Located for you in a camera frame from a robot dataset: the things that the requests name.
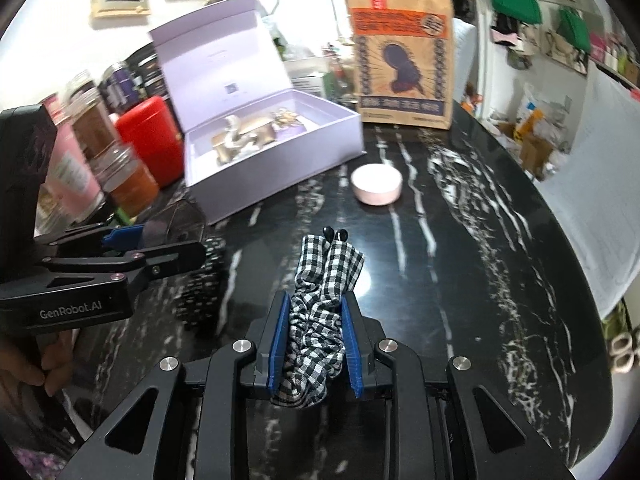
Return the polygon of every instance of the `orange banner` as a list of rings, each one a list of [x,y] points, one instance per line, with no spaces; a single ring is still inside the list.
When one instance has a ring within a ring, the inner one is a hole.
[[[351,9],[353,31],[358,36],[418,36],[446,38],[446,17],[416,10]]]

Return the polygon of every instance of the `lavender gift box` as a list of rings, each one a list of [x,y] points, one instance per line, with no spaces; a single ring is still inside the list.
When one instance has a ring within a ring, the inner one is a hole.
[[[294,90],[257,0],[224,0],[151,31],[158,60],[185,131],[185,181],[217,222],[364,151],[360,115]],[[217,165],[211,139],[224,117],[243,121],[281,108],[317,126]]]

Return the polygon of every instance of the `checkered fabric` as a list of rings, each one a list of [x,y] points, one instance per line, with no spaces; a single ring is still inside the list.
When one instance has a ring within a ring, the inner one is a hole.
[[[306,408],[324,399],[327,379],[342,370],[340,297],[353,290],[363,254],[347,242],[308,235],[289,311],[289,341],[280,387],[272,402]]]

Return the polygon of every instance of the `kraft paper bag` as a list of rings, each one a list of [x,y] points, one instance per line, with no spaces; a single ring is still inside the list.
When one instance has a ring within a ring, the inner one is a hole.
[[[346,0],[358,112],[368,123],[451,126],[451,0]]]

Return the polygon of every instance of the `pink bottle on shelf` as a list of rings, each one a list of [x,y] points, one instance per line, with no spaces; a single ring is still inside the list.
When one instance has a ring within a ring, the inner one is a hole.
[[[86,163],[58,96],[53,94],[42,103],[58,127],[44,185],[76,222],[82,222],[104,204],[104,193]]]

